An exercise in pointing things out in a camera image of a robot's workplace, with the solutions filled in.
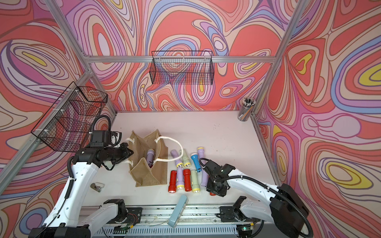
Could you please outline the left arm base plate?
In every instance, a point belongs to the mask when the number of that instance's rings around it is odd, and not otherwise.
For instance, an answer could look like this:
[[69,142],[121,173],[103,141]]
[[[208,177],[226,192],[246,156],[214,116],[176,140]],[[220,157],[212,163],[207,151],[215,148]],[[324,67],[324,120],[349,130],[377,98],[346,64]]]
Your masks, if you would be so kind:
[[118,218],[115,223],[126,223],[131,225],[136,225],[141,222],[142,217],[142,207],[127,207],[126,214],[122,216],[122,218]]

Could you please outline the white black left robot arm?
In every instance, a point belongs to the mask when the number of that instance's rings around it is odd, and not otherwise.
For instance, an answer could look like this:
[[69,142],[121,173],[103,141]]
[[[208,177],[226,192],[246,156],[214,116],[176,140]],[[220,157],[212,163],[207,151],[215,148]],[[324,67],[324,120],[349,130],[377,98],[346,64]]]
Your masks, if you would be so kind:
[[98,170],[108,161],[116,166],[133,155],[128,144],[121,142],[120,132],[94,129],[100,119],[111,120],[107,115],[94,119],[89,132],[90,143],[68,159],[69,178],[64,190],[42,227],[31,230],[30,238],[91,238],[108,222],[126,221],[128,211],[120,198],[106,200],[95,212],[79,221],[87,190]]

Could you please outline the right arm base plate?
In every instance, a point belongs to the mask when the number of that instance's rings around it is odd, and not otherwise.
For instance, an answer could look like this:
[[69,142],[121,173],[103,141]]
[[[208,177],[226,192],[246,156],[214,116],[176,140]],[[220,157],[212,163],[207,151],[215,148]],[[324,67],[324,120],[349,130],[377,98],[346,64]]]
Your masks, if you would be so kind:
[[256,218],[246,217],[238,208],[233,206],[220,206],[219,213],[216,214],[216,217],[219,218],[222,222],[257,222],[259,221]]

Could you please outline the brown burlap tote bag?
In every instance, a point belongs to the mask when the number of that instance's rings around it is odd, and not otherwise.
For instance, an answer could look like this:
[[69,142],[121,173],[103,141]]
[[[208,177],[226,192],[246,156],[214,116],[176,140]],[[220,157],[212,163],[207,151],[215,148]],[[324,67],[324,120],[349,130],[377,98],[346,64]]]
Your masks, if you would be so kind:
[[[168,147],[165,140],[178,144],[179,156],[174,159],[168,158]],[[129,174],[136,183],[136,187],[167,184],[168,163],[181,158],[184,154],[184,148],[179,141],[162,136],[159,130],[145,137],[141,137],[133,131],[127,142],[129,149],[134,152],[129,157]]]

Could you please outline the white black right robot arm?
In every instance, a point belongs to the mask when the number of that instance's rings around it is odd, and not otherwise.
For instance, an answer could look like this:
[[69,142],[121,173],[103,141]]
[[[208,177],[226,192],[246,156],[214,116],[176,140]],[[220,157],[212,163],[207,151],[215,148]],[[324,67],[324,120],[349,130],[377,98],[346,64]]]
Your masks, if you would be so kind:
[[245,195],[239,198],[240,217],[256,218],[271,222],[289,238],[312,238],[314,231],[308,221],[309,210],[297,192],[288,184],[276,186],[247,176],[230,164],[223,166],[206,158],[200,158],[202,169],[209,179],[206,190],[224,197],[230,188]]

